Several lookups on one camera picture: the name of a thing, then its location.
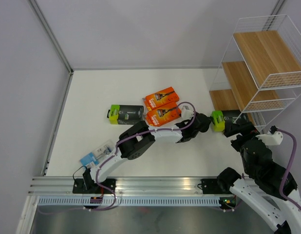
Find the large green black razor box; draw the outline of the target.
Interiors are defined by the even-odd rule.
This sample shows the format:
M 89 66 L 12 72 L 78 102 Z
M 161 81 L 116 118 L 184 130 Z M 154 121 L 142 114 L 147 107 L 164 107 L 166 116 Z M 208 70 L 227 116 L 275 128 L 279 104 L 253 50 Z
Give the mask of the large green black razor box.
M 246 114 L 241 114 L 239 110 L 215 110 L 211 113 L 210 117 L 213 117 L 214 123 L 211 124 L 211 128 L 214 132 L 224 132 L 225 123 L 243 124 L 250 122 Z

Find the small green black razor box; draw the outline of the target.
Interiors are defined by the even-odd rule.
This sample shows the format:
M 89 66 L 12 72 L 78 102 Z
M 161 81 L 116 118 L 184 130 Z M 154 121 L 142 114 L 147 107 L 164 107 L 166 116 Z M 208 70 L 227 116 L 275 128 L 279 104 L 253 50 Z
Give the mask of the small green black razor box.
M 111 105 L 107 113 L 110 124 L 134 125 L 142 121 L 144 107 L 142 105 Z

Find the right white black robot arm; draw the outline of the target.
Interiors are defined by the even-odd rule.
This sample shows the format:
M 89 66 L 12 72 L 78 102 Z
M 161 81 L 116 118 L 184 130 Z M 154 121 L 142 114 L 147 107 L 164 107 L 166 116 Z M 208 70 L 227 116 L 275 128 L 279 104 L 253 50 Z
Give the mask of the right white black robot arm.
M 301 197 L 290 173 L 297 140 L 293 134 L 272 126 L 268 134 L 260 134 L 252 122 L 226 124 L 224 135 L 236 136 L 231 146 L 240 153 L 244 172 L 276 203 L 270 204 L 249 187 L 245 179 L 228 167 L 217 176 L 217 187 L 231 192 L 254 210 L 276 234 L 301 234 Z M 273 161 L 270 146 L 280 145 L 283 136 L 292 138 L 293 148 L 287 167 Z

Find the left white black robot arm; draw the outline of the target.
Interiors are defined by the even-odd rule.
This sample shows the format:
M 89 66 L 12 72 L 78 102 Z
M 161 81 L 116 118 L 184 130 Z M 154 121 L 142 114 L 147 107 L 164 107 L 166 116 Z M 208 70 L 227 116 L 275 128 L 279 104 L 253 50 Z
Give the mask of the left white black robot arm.
M 212 118 L 196 112 L 189 105 L 189 102 L 182 102 L 182 107 L 177 108 L 182 121 L 171 127 L 153 127 L 142 120 L 122 133 L 115 145 L 109 141 L 85 155 L 80 160 L 85 170 L 82 177 L 73 177 L 73 194 L 112 194 L 116 180 L 108 176 L 121 164 L 139 158 L 155 142 L 183 143 L 198 133 L 205 133 Z

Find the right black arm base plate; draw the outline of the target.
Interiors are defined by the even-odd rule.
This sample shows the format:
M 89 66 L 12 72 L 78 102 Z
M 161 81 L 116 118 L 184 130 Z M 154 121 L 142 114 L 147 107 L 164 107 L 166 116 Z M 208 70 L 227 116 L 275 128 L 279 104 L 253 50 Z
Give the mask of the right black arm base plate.
M 229 190 L 224 191 L 219 185 L 216 178 L 202 178 L 200 185 L 203 194 L 206 195 L 228 195 L 232 194 Z

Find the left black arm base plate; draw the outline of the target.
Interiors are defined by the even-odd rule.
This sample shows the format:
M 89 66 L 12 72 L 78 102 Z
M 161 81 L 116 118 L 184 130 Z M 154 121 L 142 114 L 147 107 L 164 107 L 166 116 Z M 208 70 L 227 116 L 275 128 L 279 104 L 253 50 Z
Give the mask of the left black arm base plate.
M 108 189 L 115 191 L 116 188 L 116 180 L 115 179 L 106 179 L 104 182 L 101 183 L 102 186 L 107 187 Z M 73 185 L 73 194 L 112 194 L 106 188 L 102 188 L 98 186 L 93 180 L 85 181 L 82 178 L 76 178 L 74 180 Z

